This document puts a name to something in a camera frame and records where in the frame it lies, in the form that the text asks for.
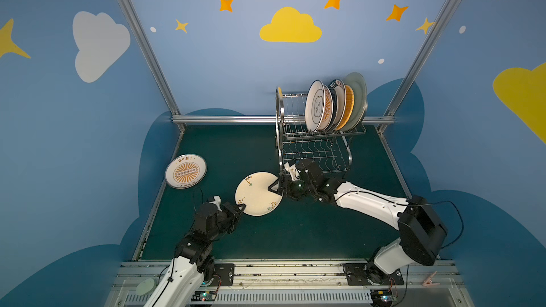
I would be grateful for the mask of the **cream floral plate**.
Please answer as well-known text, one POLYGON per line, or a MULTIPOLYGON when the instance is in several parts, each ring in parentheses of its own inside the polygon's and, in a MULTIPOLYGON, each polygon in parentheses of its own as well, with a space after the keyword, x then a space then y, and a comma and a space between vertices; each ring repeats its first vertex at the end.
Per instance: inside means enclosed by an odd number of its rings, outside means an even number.
POLYGON ((261 217, 271 213, 281 203, 282 197, 270 193, 268 186, 278 177, 268 172, 257 172, 245 177, 235 192, 237 204, 246 204, 245 214, 261 217))

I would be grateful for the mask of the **steel two-tier dish rack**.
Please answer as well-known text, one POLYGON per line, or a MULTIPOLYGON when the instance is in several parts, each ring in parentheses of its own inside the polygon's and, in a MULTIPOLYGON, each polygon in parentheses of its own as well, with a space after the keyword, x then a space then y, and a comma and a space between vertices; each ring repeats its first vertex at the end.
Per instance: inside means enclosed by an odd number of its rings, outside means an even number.
POLYGON ((280 175, 286 172, 286 163, 291 166, 304 159, 313 161, 324 173, 344 175, 353 164, 352 139, 364 135, 365 126, 360 123, 347 132, 310 132, 304 116, 306 94, 284 94, 277 88, 275 98, 275 136, 280 175))

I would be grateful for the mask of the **orange sunburst plate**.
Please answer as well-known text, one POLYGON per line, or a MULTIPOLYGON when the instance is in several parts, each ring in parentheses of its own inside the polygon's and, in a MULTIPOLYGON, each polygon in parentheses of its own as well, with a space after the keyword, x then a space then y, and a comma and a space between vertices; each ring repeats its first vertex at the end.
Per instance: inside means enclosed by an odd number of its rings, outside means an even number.
POLYGON ((331 94, 327 88, 327 86, 324 85, 324 113, 321 120, 321 124, 318 126, 319 131, 325 131, 327 130, 327 127, 331 120, 331 108, 332 108, 332 101, 331 101, 331 94))
POLYGON ((199 155, 188 153, 175 158, 166 168, 168 186, 187 189, 200 183, 207 173, 207 164, 199 155))

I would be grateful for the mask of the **white plate with black motif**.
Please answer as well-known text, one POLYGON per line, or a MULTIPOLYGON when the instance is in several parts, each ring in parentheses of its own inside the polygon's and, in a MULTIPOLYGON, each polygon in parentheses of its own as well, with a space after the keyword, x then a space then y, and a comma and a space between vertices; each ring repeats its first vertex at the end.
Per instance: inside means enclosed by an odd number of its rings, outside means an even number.
POLYGON ((315 132, 324 115, 324 85, 320 80, 312 82, 307 93, 304 118, 307 129, 315 132))

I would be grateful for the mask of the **yellow woven plate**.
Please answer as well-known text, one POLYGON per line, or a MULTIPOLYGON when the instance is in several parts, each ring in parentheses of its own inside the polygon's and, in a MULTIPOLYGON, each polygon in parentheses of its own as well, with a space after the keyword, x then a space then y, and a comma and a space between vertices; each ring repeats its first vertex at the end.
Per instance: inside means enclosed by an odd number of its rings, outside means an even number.
POLYGON ((346 91, 346 104, 344 108, 344 114, 341 118, 341 121, 338 123, 336 130, 341 130, 343 127, 346 126, 349 119, 351 118, 351 114, 354 108, 354 102, 355 102, 354 92, 349 85, 344 85, 344 88, 346 91))

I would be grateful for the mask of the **green rim Hao Wei plate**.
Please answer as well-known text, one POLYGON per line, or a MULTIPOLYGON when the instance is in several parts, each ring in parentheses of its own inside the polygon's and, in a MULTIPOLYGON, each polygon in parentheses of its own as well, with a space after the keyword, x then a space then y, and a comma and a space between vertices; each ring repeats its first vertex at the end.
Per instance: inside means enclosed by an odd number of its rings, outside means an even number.
POLYGON ((333 80, 328 86, 331 89, 331 92, 333 92, 333 97, 336 101, 336 113, 332 120, 331 127, 333 130, 337 130, 346 109, 346 89, 344 83, 340 79, 333 80))

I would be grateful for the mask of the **large pale green plate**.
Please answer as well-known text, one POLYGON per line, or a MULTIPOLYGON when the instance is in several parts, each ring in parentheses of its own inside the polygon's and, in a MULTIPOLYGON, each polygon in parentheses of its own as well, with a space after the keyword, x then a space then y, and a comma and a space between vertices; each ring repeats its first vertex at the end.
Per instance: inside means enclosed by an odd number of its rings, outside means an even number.
POLYGON ((368 89, 364 77, 359 72, 348 74, 344 83, 351 87, 354 93, 354 106, 351 116, 346 125, 341 129, 342 132, 347 132, 356 128, 363 120, 368 109, 368 89))

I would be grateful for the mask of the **orange sunburst plate front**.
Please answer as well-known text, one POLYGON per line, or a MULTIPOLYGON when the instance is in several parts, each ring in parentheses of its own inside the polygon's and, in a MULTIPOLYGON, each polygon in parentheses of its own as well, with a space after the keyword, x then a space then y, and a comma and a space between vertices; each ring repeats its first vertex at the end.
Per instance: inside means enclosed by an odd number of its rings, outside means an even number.
POLYGON ((331 108, 332 108, 332 101, 331 101, 331 94, 327 88, 327 86, 324 85, 324 113, 321 120, 321 124, 318 126, 319 131, 325 131, 327 130, 327 127, 331 120, 331 108))

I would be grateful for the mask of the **dark blue speckled plate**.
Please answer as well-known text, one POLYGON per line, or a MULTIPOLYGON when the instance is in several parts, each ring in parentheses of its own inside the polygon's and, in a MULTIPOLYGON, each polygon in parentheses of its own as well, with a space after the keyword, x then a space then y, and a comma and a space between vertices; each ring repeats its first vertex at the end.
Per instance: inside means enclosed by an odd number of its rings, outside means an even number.
POLYGON ((331 108, 331 120, 327 127, 327 131, 331 131, 334 128, 334 121, 336 118, 336 112, 337 112, 337 94, 335 89, 328 89, 331 94, 331 101, 332 101, 332 108, 331 108))

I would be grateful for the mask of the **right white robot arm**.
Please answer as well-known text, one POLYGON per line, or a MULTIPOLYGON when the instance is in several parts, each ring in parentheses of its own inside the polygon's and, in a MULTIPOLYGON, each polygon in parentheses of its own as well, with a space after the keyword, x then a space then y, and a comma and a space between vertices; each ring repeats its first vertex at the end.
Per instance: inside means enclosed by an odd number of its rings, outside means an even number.
POLYGON ((432 266, 448 234, 432 203, 424 197, 398 198, 364 189, 341 177, 325 175, 310 159, 287 164, 267 190, 294 200, 312 196, 322 203, 373 217, 397 230, 399 237, 376 250, 365 264, 363 274, 372 285, 382 284, 410 264, 432 266))

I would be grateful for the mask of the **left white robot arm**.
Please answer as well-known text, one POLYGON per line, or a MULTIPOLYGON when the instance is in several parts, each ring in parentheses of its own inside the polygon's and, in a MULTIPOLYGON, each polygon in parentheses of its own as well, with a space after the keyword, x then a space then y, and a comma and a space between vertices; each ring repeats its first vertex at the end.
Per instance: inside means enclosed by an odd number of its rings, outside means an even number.
POLYGON ((203 203, 193 224, 176 245, 167 273, 146 302, 146 306, 185 306, 204 284, 213 278, 213 243, 233 233, 246 204, 222 203, 218 196, 203 203))

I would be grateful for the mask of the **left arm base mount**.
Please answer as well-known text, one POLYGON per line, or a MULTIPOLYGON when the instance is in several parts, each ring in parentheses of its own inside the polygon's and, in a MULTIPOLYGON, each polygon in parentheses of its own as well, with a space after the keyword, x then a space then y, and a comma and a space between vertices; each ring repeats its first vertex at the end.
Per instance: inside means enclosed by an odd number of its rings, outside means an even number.
POLYGON ((203 283, 208 287, 231 287, 235 275, 235 265, 233 263, 214 264, 214 267, 208 266, 204 271, 203 283))

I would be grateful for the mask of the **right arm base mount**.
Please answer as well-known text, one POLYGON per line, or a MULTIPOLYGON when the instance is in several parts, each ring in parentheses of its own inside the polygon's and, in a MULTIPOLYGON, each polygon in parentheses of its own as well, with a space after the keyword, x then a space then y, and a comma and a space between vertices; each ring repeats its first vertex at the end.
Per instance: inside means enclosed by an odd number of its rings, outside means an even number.
POLYGON ((403 286, 402 272, 397 269, 392 274, 385 274, 374 264, 345 263, 342 269, 349 286, 403 286))

